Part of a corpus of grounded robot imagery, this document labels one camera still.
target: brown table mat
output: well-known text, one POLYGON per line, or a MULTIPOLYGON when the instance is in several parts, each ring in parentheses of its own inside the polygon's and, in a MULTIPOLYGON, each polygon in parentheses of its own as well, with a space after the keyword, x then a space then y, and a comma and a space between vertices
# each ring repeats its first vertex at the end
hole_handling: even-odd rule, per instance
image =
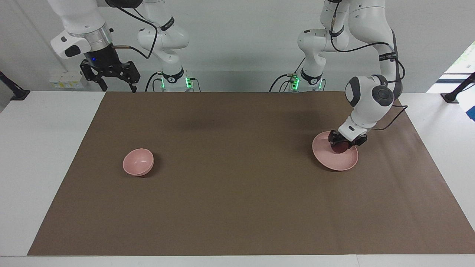
POLYGON ((107 93, 28 254, 475 253, 407 115, 348 172, 314 158, 351 111, 343 93, 107 93), (156 164, 133 178, 141 147, 156 164))

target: black cable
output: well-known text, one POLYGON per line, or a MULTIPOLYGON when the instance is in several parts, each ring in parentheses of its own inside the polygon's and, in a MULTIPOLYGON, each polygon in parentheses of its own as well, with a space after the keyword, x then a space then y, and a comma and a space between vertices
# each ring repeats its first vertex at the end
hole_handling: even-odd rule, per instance
POLYGON ((398 83, 398 82, 402 81, 402 79, 404 79, 404 77, 406 77, 406 68, 404 67, 404 65, 399 61, 399 59, 396 59, 396 63, 397 63, 396 67, 401 66, 401 68, 402 68, 402 77, 399 78, 398 80, 390 81, 390 82, 388 82, 388 84, 398 83))
POLYGON ((462 90, 462 92, 465 92, 466 90, 468 90, 468 89, 470 89, 470 88, 472 88, 472 87, 474 87, 474 86, 475 86, 475 84, 473 84, 472 86, 470 86, 470 87, 468 87, 468 88, 465 88, 464 90, 462 90))
POLYGON ((162 81, 162 79, 161 79, 161 78, 158 78, 158 79, 153 80, 153 82, 152 82, 152 90, 153 90, 154 92, 155 92, 155 82, 156 82, 156 81, 162 81))
POLYGON ((287 77, 287 74, 283 74, 283 75, 279 76, 279 78, 275 79, 274 83, 270 86, 269 93, 272 92, 272 88, 274 88, 274 86, 276 85, 276 83, 277 83, 280 79, 282 79, 282 78, 284 78, 284 77, 287 77))
POLYGON ((326 88, 326 79, 323 79, 320 83, 320 85, 322 85, 322 83, 325 82, 325 85, 323 86, 323 90, 322 92, 325 92, 325 88, 326 88))
POLYGON ((149 59, 149 58, 152 56, 152 52, 153 52, 153 49, 155 48, 155 43, 157 42, 157 38, 158 38, 158 28, 157 28, 157 26, 155 26, 153 23, 151 23, 151 22, 149 22, 149 21, 146 21, 146 20, 144 20, 144 19, 142 19, 142 18, 139 18, 139 17, 136 16, 136 15, 133 15, 132 13, 130 13, 130 12, 124 10, 123 8, 120 8, 120 7, 117 7, 117 8, 118 8, 120 11, 122 11, 123 13, 125 13, 125 14, 131 16, 132 18, 138 19, 138 20, 140 20, 141 22, 147 23, 148 25, 152 26, 152 27, 155 29, 155 38, 153 39, 152 47, 150 48, 150 51, 149 51, 149 55, 148 55, 148 56, 145 56, 144 53, 140 52, 138 49, 133 48, 133 47, 131 47, 131 46, 118 46, 118 47, 114 46, 114 48, 132 49, 132 50, 134 50, 134 51, 136 51, 136 52, 139 52, 139 53, 140 53, 142 56, 144 56, 146 59, 149 59))
MULTIPOLYGON (((340 6, 340 3, 336 4, 335 12, 333 13, 333 20, 336 19, 336 15, 337 15, 337 11, 338 11, 339 6, 340 6)), ((333 27, 334 26, 335 26, 335 24, 332 22, 332 27, 330 29, 330 40, 332 41, 333 48, 338 52, 341 52, 341 53, 354 52, 354 51, 357 51, 357 50, 360 50, 360 49, 363 49, 363 48, 367 48, 367 47, 371 47, 371 46, 374 46, 374 45, 387 45, 388 47, 390 47, 392 49, 391 45, 389 45, 388 43, 377 42, 377 43, 367 44, 367 45, 362 46, 360 48, 355 48, 355 49, 351 49, 351 50, 346 50, 346 51, 339 50, 338 48, 336 48, 335 44, 333 43, 333 27)))
POLYGON ((285 93, 285 91, 287 90, 287 86, 289 85, 289 83, 291 83, 292 81, 285 81, 281 84, 280 88, 279 88, 279 93, 282 92, 282 93, 285 93), (285 89, 282 91, 282 87, 284 86, 284 84, 287 84, 287 86, 285 87, 285 89))
POLYGON ((147 92, 148 91, 148 86, 150 85, 150 82, 152 81, 153 77, 155 77, 155 75, 158 75, 159 73, 158 72, 155 72, 154 74, 152 74, 147 82, 147 86, 145 87, 145 91, 147 92))
MULTIPOLYGON (((340 3, 336 4, 336 8, 335 8, 335 12, 333 13, 333 20, 336 19, 336 15, 337 15, 337 11, 338 11, 338 7, 340 6, 340 3)), ((343 51, 343 50, 339 50, 338 48, 336 48, 334 42, 333 42, 333 27, 334 27, 334 23, 332 23, 332 27, 330 29, 330 41, 332 43, 332 46, 333 48, 338 51, 338 52, 341 52, 341 53, 348 53, 348 52, 354 52, 354 51, 357 51, 357 50, 360 50, 360 49, 363 49, 363 48, 367 48, 367 47, 372 47, 372 46, 375 46, 375 45, 386 45, 388 46, 389 48, 391 48, 391 50, 394 51, 393 47, 391 47, 390 44, 388 43, 385 43, 385 42, 376 42, 376 43, 372 43, 372 44, 367 44, 365 46, 362 46, 362 47, 359 47, 359 48, 355 48, 355 49, 351 49, 351 50, 346 50, 346 51, 343 51)), ((402 81, 402 79, 404 79, 404 77, 406 77, 406 68, 404 68, 404 65, 398 60, 396 59, 396 68, 399 68, 399 66, 401 66, 402 68, 402 71, 403 71, 403 74, 402 74, 402 77, 398 80, 394 80, 394 81, 390 81, 388 82, 388 84, 392 84, 392 83, 398 83, 400 81, 402 81)))
POLYGON ((133 9, 133 10, 135 10, 135 12, 136 12, 137 14, 139 14, 139 16, 140 16, 142 19, 144 19, 144 18, 145 18, 144 16, 142 16, 142 14, 140 14, 140 12, 139 12, 139 11, 137 11, 137 9, 133 9))
MULTIPOLYGON (((300 62, 300 64, 299 64, 299 66, 297 67, 297 69, 295 69, 294 74, 296 74, 297 71, 298 71, 298 69, 300 69, 300 66, 304 63, 305 59, 306 59, 306 57, 304 57, 304 58, 302 59, 302 62, 300 62)), ((285 93, 285 91, 287 91, 287 87, 289 86, 290 82, 292 82, 292 78, 290 78, 288 82, 289 82, 289 83, 285 86, 284 93, 285 93)))
POLYGON ((190 78, 190 81, 196 81, 198 83, 198 90, 201 93, 200 81, 197 78, 190 78))
POLYGON ((384 131, 386 129, 388 129, 398 118, 399 116, 401 116, 401 114, 406 111, 406 109, 409 107, 408 105, 392 105, 393 107, 402 107, 402 110, 401 112, 399 112, 399 114, 388 124, 388 126, 382 128, 382 129, 375 129, 373 128, 373 130, 375 131, 384 131))
POLYGON ((23 90, 23 91, 26 91, 25 89, 23 89, 21 86, 17 85, 17 83, 13 82, 13 84, 18 87, 20 90, 23 90))
POLYGON ((139 53, 140 55, 142 55, 142 57, 144 57, 146 59, 149 59, 149 58, 147 58, 147 56, 142 51, 138 50, 135 47, 131 47, 131 46, 112 46, 112 48, 114 48, 114 49, 131 49, 131 50, 139 53))

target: green led light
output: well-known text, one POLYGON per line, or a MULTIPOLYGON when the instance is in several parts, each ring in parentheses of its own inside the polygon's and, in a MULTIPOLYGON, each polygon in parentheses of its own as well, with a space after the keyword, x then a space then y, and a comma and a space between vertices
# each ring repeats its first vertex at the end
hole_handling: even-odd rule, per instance
POLYGON ((299 86, 299 84, 300 84, 300 78, 295 77, 295 81, 294 81, 294 83, 292 84, 292 90, 298 91, 298 86, 299 86))
POLYGON ((193 83, 190 81, 190 78, 186 77, 185 80, 186 80, 186 87, 188 89, 193 88, 193 83))

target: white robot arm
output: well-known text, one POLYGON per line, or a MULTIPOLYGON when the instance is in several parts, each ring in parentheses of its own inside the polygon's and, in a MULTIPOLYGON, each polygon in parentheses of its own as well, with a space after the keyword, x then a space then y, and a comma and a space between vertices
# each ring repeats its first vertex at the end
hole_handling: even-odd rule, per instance
POLYGON ((349 40, 344 25, 347 16, 351 34, 377 50, 381 74, 353 77, 345 88, 354 110, 338 131, 332 131, 329 141, 332 146, 343 143, 346 149, 363 144, 366 133, 402 93, 396 38, 386 20, 385 0, 325 0, 321 21, 326 29, 307 30, 299 36, 299 47, 306 55, 299 75, 301 86, 318 86, 326 63, 321 52, 357 50, 343 51, 349 40))
MULTIPOLYGON (((162 88, 165 91, 184 92, 190 88, 180 57, 174 51, 188 46, 188 33, 175 24, 165 0, 143 0, 144 17, 152 22, 160 32, 157 43, 152 51, 161 61, 162 88)), ((141 29, 138 34, 140 45, 150 50, 155 38, 155 30, 148 27, 141 29)))
MULTIPOLYGON (((116 77, 137 90, 140 74, 132 61, 122 63, 115 51, 104 18, 95 0, 48 0, 63 21, 64 31, 51 41, 54 51, 64 59, 84 54, 81 70, 88 81, 107 90, 103 77, 116 77)), ((108 0, 119 6, 137 7, 142 0, 108 0)))

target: pink bowl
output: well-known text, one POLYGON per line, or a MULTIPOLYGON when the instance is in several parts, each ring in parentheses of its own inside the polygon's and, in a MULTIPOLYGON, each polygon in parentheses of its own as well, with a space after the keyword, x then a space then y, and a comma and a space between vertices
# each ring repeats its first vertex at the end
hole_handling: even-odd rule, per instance
POLYGON ((328 142, 330 132, 324 132, 315 137, 312 148, 313 154, 323 166, 334 171, 347 171, 356 166, 358 162, 358 149, 351 147, 343 153, 336 153, 328 142))
POLYGON ((125 156, 122 167, 132 176, 144 176, 153 167, 153 154, 145 148, 136 149, 125 156))

